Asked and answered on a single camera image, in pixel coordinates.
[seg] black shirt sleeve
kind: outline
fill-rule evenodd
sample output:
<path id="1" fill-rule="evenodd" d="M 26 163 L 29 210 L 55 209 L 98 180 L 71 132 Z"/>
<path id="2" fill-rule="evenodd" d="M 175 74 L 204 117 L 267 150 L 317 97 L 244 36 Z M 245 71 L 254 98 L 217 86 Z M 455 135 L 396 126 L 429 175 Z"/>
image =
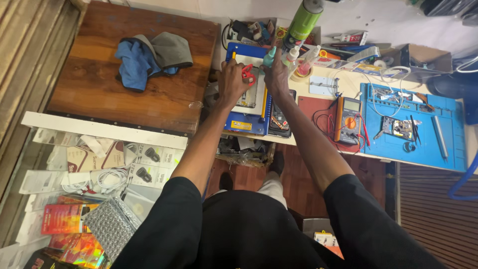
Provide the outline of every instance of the black shirt sleeve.
<path id="1" fill-rule="evenodd" d="M 201 195 L 196 186 L 187 178 L 168 180 L 112 269 L 191 265 L 197 255 L 202 218 Z"/>
<path id="2" fill-rule="evenodd" d="M 385 213 L 355 175 L 338 177 L 324 199 L 344 259 L 357 268 L 445 268 Z"/>

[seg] blue cloth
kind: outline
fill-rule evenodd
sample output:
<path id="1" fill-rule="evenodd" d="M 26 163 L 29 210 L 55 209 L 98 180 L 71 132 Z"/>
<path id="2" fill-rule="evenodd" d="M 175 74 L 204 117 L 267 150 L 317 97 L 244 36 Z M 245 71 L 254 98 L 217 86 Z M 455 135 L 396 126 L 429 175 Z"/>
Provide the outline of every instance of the blue cloth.
<path id="1" fill-rule="evenodd" d="M 156 63 L 151 49 L 143 42 L 135 38 L 129 38 L 118 44 L 115 57 L 123 63 L 119 67 L 120 80 L 123 86 L 136 92 L 143 92 L 146 81 L 150 77 L 173 75 L 178 67 L 161 69 Z"/>

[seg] foot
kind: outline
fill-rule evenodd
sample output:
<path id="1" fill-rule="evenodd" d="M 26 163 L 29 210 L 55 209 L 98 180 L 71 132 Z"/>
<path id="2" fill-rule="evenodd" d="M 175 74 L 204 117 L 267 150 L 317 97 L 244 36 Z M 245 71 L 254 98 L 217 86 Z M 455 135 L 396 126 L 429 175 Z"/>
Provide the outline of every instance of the foot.
<path id="1" fill-rule="evenodd" d="M 269 166 L 269 171 L 276 172 L 280 177 L 283 170 L 284 170 L 284 154 L 282 153 L 282 151 L 278 151 L 274 153 L 274 160 Z"/>
<path id="2" fill-rule="evenodd" d="M 233 187 L 234 183 L 232 182 L 231 175 L 228 172 L 222 173 L 221 179 L 219 180 L 219 189 L 232 191 Z"/>

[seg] digital multimeter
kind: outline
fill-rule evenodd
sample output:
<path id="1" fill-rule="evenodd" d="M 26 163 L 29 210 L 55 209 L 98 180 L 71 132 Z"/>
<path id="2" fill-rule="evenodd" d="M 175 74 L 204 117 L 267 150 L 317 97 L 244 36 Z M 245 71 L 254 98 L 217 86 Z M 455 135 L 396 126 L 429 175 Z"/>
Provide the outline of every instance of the digital multimeter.
<path id="1" fill-rule="evenodd" d="M 337 100 L 337 115 L 335 123 L 335 142 L 344 144 L 357 145 L 360 134 L 360 117 L 356 117 L 357 113 L 361 114 L 362 102 L 349 97 L 339 97 Z"/>

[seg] blue silicone repair mat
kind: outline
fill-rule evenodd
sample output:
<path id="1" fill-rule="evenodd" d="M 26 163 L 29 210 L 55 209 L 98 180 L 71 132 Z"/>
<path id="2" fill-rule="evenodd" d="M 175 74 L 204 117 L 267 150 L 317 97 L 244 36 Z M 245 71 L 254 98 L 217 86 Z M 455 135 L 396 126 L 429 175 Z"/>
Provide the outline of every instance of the blue silicone repair mat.
<path id="1" fill-rule="evenodd" d="M 383 115 L 389 116 L 395 113 L 400 106 L 397 100 L 380 100 L 377 95 L 377 89 L 389 90 L 387 86 L 373 84 L 375 89 L 375 106 L 377 111 Z M 417 142 L 416 150 L 407 152 L 404 144 L 406 139 L 391 135 L 382 134 L 379 138 L 373 137 L 382 129 L 382 116 L 380 116 L 373 107 L 372 88 L 369 83 L 361 83 L 361 100 L 363 103 L 362 115 L 365 115 L 365 125 L 370 139 L 370 149 L 364 147 L 363 152 L 376 156 L 392 158 L 413 162 L 416 164 L 430 165 L 437 168 L 446 168 L 457 171 L 466 171 L 467 157 L 465 148 L 465 131 L 463 118 L 463 104 L 454 99 L 425 94 L 428 103 L 435 107 L 434 112 L 429 112 L 425 104 L 421 102 L 405 99 L 400 111 L 392 118 L 397 120 L 409 120 L 410 115 L 414 120 L 419 120 L 422 124 L 418 125 L 418 135 L 422 145 Z M 415 92 L 403 90 L 404 93 L 413 94 Z M 439 146 L 439 138 L 435 131 L 433 117 L 437 115 L 448 150 L 448 161 L 442 157 Z"/>

